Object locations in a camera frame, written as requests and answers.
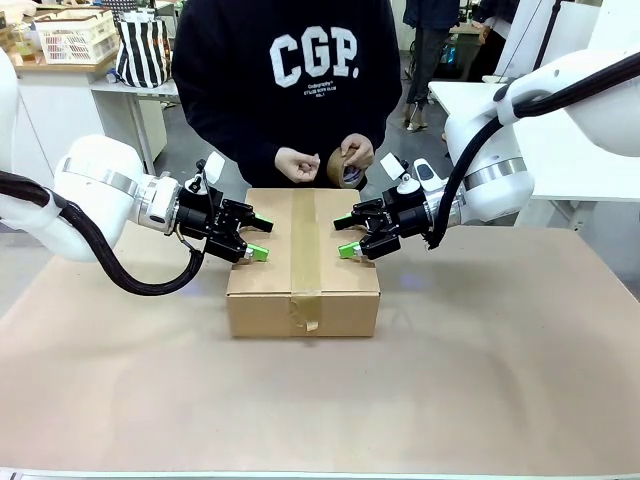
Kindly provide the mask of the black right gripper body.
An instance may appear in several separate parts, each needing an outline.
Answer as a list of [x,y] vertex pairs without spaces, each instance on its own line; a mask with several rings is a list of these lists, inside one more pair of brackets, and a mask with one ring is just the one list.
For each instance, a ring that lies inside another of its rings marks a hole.
[[383,198],[364,202],[366,234],[361,239],[361,253],[376,260],[401,248],[401,240],[416,235],[431,236],[432,218],[423,201],[386,202]]

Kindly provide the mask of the person's right hand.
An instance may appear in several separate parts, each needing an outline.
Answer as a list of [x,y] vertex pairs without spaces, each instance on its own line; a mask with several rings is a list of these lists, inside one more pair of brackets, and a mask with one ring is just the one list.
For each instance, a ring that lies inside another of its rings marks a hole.
[[307,155],[297,150],[280,148],[274,160],[275,168],[294,183],[315,180],[320,167],[318,155]]

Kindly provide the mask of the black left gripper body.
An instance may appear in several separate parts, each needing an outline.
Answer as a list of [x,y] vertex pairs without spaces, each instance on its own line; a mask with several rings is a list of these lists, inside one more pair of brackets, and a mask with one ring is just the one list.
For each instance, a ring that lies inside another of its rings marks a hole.
[[230,199],[215,188],[203,195],[182,188],[178,196],[177,229],[184,237],[204,240],[204,252],[228,262],[245,257],[246,242],[239,228],[246,217],[246,205]]

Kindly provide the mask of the person's left hand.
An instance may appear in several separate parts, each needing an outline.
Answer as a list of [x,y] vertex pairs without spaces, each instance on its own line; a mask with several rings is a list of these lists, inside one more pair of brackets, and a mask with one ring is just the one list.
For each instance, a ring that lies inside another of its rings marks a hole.
[[365,172],[373,163],[375,151],[371,141],[361,134],[350,134],[341,143],[341,156],[346,169]]

